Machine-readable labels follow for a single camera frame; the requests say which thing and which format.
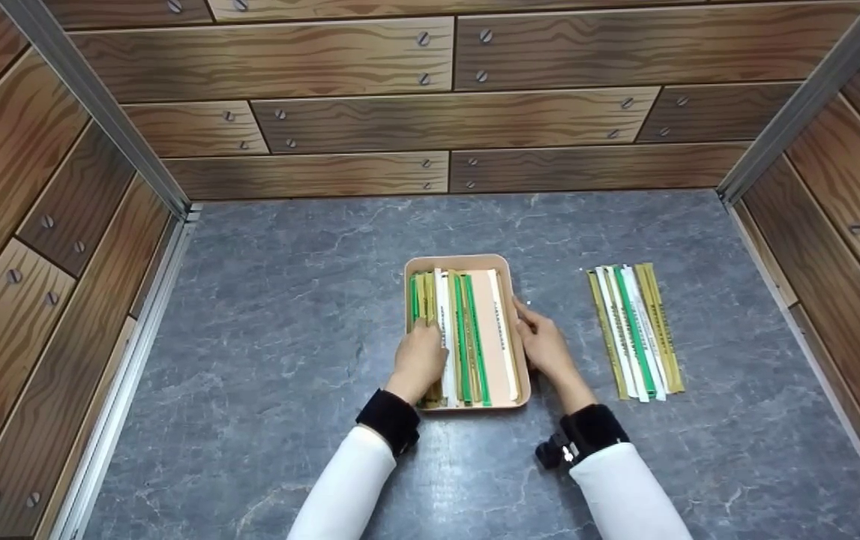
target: person's left hand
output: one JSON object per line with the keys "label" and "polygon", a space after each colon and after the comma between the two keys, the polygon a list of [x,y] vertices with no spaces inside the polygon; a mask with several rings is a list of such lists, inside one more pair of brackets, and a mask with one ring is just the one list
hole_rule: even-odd
{"label": "person's left hand", "polygon": [[384,390],[396,394],[409,404],[416,404],[430,386],[443,377],[446,356],[443,337],[436,322],[427,324],[417,319],[413,330],[403,336],[396,348],[393,375],[389,376]]}

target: white chopstick wrapper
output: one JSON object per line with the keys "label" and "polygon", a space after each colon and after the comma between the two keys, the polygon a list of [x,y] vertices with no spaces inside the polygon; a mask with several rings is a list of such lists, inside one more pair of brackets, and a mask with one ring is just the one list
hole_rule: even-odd
{"label": "white chopstick wrapper", "polygon": [[447,273],[439,268],[433,270],[433,280],[436,282],[436,320],[443,334],[443,346],[446,347],[446,365],[443,367],[443,402],[444,407],[452,407],[457,402],[457,376],[454,369],[456,352],[453,350],[453,325],[450,321],[450,284],[446,280]]}
{"label": "white chopstick wrapper", "polygon": [[649,366],[649,376],[653,377],[653,387],[656,389],[656,400],[665,402],[667,400],[666,374],[663,373],[663,365],[660,363],[659,352],[656,350],[656,336],[653,328],[649,325],[649,315],[646,314],[646,305],[643,304],[643,295],[640,294],[640,286],[636,282],[636,275],[629,266],[624,266],[622,280],[626,283],[626,293],[632,304],[636,315],[636,325],[640,329],[640,341],[643,343],[643,355],[646,357],[646,365]]}
{"label": "white chopstick wrapper", "polygon": [[649,403],[649,393],[646,392],[646,384],[643,383],[643,372],[640,368],[639,360],[636,358],[636,349],[633,346],[633,336],[631,334],[631,330],[629,329],[629,315],[626,307],[622,304],[622,295],[619,294],[619,283],[616,280],[616,272],[618,269],[612,266],[604,266],[602,267],[604,270],[604,274],[607,275],[607,283],[611,290],[613,291],[613,307],[615,308],[616,315],[619,318],[619,331],[622,331],[622,339],[626,344],[626,351],[628,351],[628,356],[626,359],[629,362],[629,370],[631,370],[633,376],[633,383],[636,386],[636,396],[642,403]]}
{"label": "white chopstick wrapper", "polygon": [[513,376],[513,356],[509,352],[509,328],[506,327],[506,312],[502,308],[502,296],[499,294],[499,282],[496,270],[488,270],[490,288],[493,291],[493,308],[496,310],[496,322],[499,329],[499,346],[502,348],[502,361],[506,364],[506,379],[509,381],[509,399],[515,401],[520,397],[520,387]]}

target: person's right hand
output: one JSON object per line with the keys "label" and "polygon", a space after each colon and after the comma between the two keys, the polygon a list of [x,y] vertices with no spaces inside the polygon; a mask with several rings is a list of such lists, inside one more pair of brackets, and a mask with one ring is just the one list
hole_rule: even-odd
{"label": "person's right hand", "polygon": [[576,413],[583,407],[597,403],[593,391],[573,363],[563,332],[556,327],[553,319],[530,310],[516,297],[513,297],[513,305],[516,305],[516,312],[520,315],[516,330],[523,339],[523,351],[526,351],[526,357],[533,367],[546,375],[556,387],[565,413]]}

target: hand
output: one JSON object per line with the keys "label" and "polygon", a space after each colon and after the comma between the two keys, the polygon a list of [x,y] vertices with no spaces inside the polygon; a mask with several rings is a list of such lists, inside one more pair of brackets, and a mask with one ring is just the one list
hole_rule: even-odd
{"label": "hand", "polygon": [[513,297],[513,305],[516,305],[516,312],[520,315],[516,330],[523,339],[523,351],[526,351],[529,363],[546,375],[556,387],[564,413],[576,413],[583,407],[598,403],[573,363],[566,338],[563,338],[563,332],[559,331],[553,319],[530,310],[516,297]]}
{"label": "hand", "polygon": [[409,404],[416,404],[430,386],[443,377],[446,356],[443,336],[436,322],[416,319],[413,330],[403,336],[396,348],[393,374],[385,390],[396,394]]}

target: pile of chopstick wrappers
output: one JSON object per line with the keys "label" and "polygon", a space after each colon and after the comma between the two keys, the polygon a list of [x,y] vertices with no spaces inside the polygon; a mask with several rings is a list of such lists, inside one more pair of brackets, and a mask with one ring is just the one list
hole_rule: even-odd
{"label": "pile of chopstick wrappers", "polygon": [[501,279],[496,270],[440,268],[409,276],[408,330],[418,318],[438,322],[450,352],[420,407],[512,407],[520,399]]}
{"label": "pile of chopstick wrappers", "polygon": [[682,392],[673,338],[650,263],[588,270],[619,399],[665,401]]}

